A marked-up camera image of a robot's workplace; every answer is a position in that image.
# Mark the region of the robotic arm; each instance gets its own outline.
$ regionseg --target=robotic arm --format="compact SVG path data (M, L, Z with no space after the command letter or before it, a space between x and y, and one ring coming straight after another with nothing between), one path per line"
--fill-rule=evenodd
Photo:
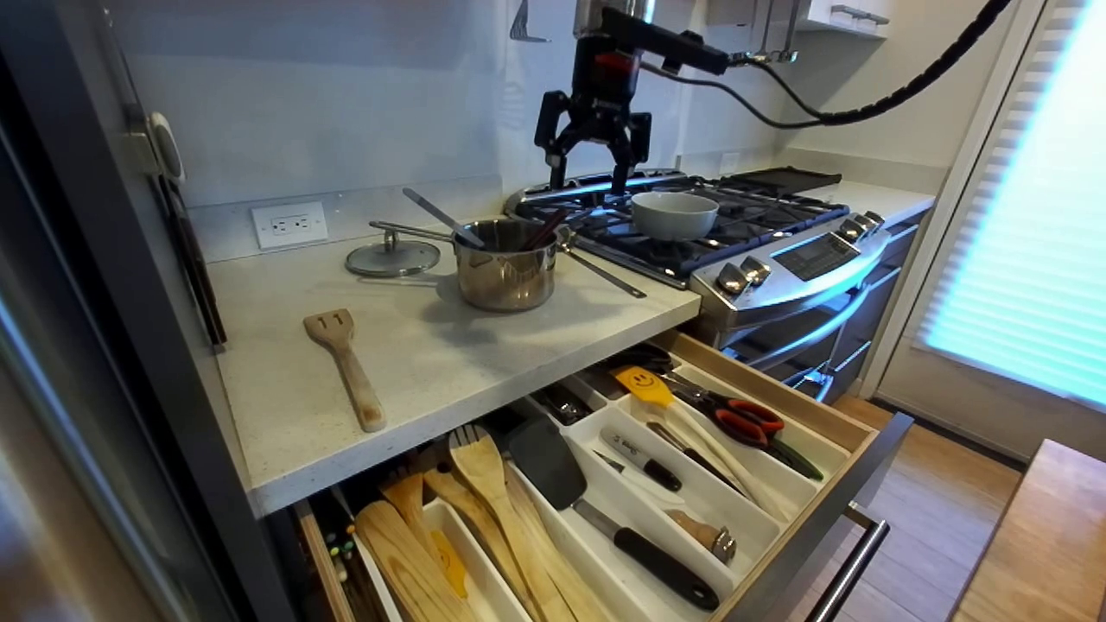
M654 0L580 0L575 93L541 98L537 146L546 149L549 187L563 187L568 154L602 142L615 161L610 195L625 192L628 170L648 161L648 115L628 110L639 55L664 55L664 71L693 65L727 72L734 55L702 44L699 34L654 29Z

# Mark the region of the electrical outlet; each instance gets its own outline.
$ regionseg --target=electrical outlet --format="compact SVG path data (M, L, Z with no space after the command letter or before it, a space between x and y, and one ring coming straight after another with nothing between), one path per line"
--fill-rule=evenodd
M322 206L255 208L251 230L264 250L327 238Z

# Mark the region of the stainless steel appliance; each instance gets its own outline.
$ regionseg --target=stainless steel appliance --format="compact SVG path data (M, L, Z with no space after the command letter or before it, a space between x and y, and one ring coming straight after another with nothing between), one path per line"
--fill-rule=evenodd
M628 195L679 192L717 206L705 238L661 242L637 230L625 195L610 197L603 177L568 192L532 187L507 201L510 219L563 220L577 250L699 291L691 333L812 397L834 397L834 362L848 360L841 336L865 311L870 275L887 250L876 215L797 195L766 195L740 177L702 180L648 170Z

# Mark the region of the backsplash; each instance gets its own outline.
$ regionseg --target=backsplash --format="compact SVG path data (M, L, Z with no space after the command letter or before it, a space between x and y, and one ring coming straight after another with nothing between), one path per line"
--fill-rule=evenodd
M956 0L897 5L887 43L800 34L785 71L815 103L866 103L936 51L927 29L967 24ZM427 224L399 187L477 219L503 195L546 184L532 146L540 98L571 90L575 0L532 0L510 43L519 0L116 0L116 30L145 109L166 110L207 259L255 254L251 208L317 201L333 238L365 234L370 219ZM655 24L702 30L729 51L761 50L764 0L664 0ZM654 115L648 168L735 174L780 146L948 168L993 65L989 34L971 65L905 110L837 132L780 136L714 90L639 77L637 110ZM769 117L780 90L753 71L723 77ZM609 174L596 146L571 154L571 174Z
M532 146L540 98L571 90L575 0L537 0L510 43L519 0L178 0L116 5L138 90L173 117L192 208L487 180L519 192L546 180ZM723 20L705 0L666 0L661 24ZM751 24L705 29L744 50ZM747 90L764 109L775 90ZM654 110L654 168L678 155L727 168L775 149L717 93L639 80L637 110ZM603 174L596 146L571 155L575 174Z

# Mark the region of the window blind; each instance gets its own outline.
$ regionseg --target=window blind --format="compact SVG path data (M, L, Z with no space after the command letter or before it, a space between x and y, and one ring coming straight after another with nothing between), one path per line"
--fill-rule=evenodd
M918 345L1106 412L1106 0L1053 0L959 197Z

